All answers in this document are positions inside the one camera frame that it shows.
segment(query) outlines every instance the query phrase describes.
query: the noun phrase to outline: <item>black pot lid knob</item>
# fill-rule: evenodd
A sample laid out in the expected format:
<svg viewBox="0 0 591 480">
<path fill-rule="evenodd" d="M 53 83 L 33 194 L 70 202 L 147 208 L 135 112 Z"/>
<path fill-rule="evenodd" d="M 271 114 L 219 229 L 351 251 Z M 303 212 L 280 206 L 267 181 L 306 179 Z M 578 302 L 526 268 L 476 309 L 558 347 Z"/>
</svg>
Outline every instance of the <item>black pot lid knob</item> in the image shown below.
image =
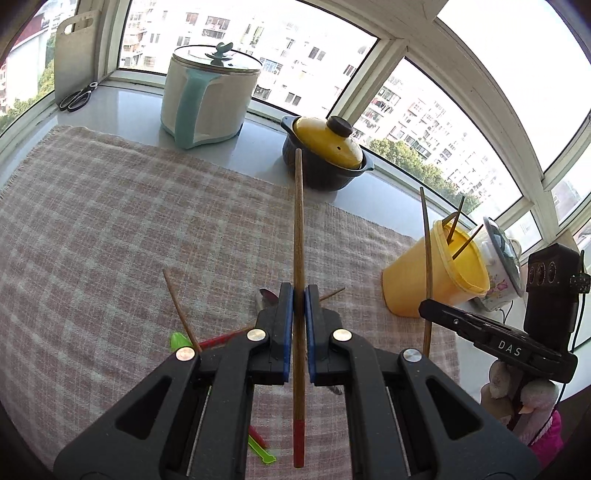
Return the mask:
<svg viewBox="0 0 591 480">
<path fill-rule="evenodd" d="M 326 121 L 326 126 L 338 136 L 343 138 L 347 138 L 353 133 L 353 127 L 351 124 L 344 118 L 336 115 L 329 117 L 329 119 Z"/>
</svg>

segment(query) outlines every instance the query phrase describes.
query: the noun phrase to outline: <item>glass window pane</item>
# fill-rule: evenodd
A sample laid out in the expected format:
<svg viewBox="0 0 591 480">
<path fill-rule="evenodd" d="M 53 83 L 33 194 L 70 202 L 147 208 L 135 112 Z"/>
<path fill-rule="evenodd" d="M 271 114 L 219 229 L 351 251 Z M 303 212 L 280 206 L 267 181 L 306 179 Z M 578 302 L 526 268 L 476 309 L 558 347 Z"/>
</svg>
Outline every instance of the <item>glass window pane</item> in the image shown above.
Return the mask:
<svg viewBox="0 0 591 480">
<path fill-rule="evenodd" d="M 53 91 L 57 26 L 74 15 L 76 0 L 47 2 L 18 36 L 0 66 L 0 134 Z"/>
<path fill-rule="evenodd" d="M 591 145 L 552 189 L 558 222 L 562 222 L 591 193 Z"/>
<path fill-rule="evenodd" d="M 423 181 L 479 223 L 496 218 L 521 192 L 467 115 L 403 59 L 355 124 L 360 142 Z"/>
<path fill-rule="evenodd" d="M 564 22 L 543 0 L 449 0 L 439 18 L 494 77 L 547 169 L 591 107 L 591 65 Z"/>
<path fill-rule="evenodd" d="M 160 35 L 158 43 L 150 42 L 153 33 Z M 177 46 L 233 42 L 263 64 L 255 98 L 266 92 L 268 103 L 324 117 L 376 41 L 296 0 L 133 0 L 119 66 L 166 73 Z M 144 56 L 154 61 L 146 63 Z M 289 92 L 299 100 L 287 103 Z"/>
<path fill-rule="evenodd" d="M 525 252 L 528 248 L 533 247 L 536 243 L 542 240 L 540 230 L 535 224 L 534 216 L 531 212 L 527 212 L 523 217 L 517 220 L 505 230 L 505 233 L 507 238 L 519 242 L 522 252 Z"/>
</svg>

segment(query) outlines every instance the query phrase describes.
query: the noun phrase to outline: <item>green plastic piece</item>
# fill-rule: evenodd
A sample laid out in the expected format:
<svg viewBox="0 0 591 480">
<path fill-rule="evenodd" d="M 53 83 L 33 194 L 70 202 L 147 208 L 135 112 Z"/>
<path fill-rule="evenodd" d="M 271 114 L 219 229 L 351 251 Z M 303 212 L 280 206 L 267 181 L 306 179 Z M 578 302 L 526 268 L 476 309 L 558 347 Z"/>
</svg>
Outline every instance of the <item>green plastic piece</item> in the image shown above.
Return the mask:
<svg viewBox="0 0 591 480">
<path fill-rule="evenodd" d="M 259 457 L 261 457 L 261 460 L 265 465 L 269 465 L 277 460 L 275 457 L 273 457 L 273 455 L 267 453 L 267 451 L 261 447 L 250 435 L 248 436 L 248 445 L 250 445 L 252 450 L 254 450 L 254 452 Z"/>
<path fill-rule="evenodd" d="M 181 332 L 174 332 L 170 336 L 170 349 L 173 352 L 176 352 L 179 348 L 184 346 L 193 346 L 193 344 L 191 343 L 191 340 L 185 337 Z"/>
</svg>

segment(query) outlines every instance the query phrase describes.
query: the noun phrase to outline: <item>scissors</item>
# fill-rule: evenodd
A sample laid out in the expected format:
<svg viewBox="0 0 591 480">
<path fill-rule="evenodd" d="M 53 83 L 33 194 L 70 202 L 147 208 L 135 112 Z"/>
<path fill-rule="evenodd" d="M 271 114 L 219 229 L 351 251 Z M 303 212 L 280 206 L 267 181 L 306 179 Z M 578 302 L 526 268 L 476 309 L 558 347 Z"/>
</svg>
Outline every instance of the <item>scissors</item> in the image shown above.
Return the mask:
<svg viewBox="0 0 591 480">
<path fill-rule="evenodd" d="M 88 87 L 69 94 L 59 104 L 60 110 L 62 112 L 64 110 L 68 110 L 69 112 L 75 112 L 76 110 L 81 109 L 88 103 L 88 100 L 90 100 L 90 95 L 98 86 L 99 84 L 97 82 L 92 82 L 88 85 Z"/>
</svg>

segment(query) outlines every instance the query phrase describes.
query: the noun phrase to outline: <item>yellow pot lid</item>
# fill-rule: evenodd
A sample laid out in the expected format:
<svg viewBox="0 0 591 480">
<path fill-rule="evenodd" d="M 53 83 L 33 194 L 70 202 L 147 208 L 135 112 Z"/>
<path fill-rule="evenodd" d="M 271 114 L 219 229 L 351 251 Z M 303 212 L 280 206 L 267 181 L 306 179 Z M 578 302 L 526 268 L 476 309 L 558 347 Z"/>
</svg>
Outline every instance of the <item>yellow pot lid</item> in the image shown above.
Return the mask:
<svg viewBox="0 0 591 480">
<path fill-rule="evenodd" d="M 338 167 L 358 170 L 363 160 L 361 147 L 349 138 L 351 124 L 339 117 L 328 120 L 302 116 L 293 126 L 296 137 L 313 153 Z"/>
</svg>

